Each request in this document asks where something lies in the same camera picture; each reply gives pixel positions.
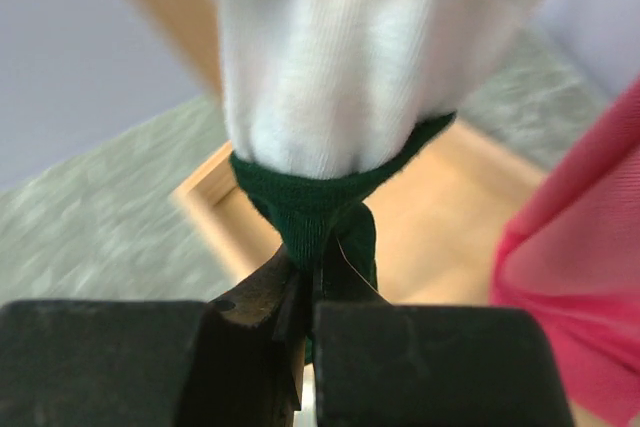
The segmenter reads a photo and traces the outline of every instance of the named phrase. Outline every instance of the white sock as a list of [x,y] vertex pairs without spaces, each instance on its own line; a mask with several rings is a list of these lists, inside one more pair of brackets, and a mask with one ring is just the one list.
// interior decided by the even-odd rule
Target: white sock
[[219,0],[237,155],[318,179],[374,169],[496,67],[538,0]]

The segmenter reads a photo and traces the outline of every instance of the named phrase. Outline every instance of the wooden frame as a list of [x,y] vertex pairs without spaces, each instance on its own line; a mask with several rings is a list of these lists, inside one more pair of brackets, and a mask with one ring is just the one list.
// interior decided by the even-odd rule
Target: wooden frame
[[[240,280],[280,239],[236,188],[230,153],[225,144],[174,198]],[[367,200],[377,218],[382,292],[396,302],[485,303],[502,226],[543,177],[469,126],[455,124]]]

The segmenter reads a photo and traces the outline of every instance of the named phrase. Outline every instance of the white wall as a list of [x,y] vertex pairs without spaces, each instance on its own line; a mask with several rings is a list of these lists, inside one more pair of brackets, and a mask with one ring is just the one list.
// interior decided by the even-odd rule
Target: white wall
[[608,94],[640,73],[640,0],[546,0],[536,20]]
[[0,191],[200,92],[129,0],[0,0]]

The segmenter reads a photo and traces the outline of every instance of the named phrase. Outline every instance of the pink fabric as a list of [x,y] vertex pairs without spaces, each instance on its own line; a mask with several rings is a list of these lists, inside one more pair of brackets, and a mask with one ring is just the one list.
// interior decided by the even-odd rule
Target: pink fabric
[[536,317],[573,400],[640,414],[640,79],[509,222],[491,301]]

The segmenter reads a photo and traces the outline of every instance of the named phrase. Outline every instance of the gray carpet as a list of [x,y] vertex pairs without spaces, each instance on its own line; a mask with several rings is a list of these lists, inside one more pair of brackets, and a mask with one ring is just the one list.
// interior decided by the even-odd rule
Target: gray carpet
[[[215,104],[188,102],[0,194],[0,305],[24,297],[211,299],[228,288],[169,199],[225,140]],[[550,168],[603,105],[528,32],[462,117]]]

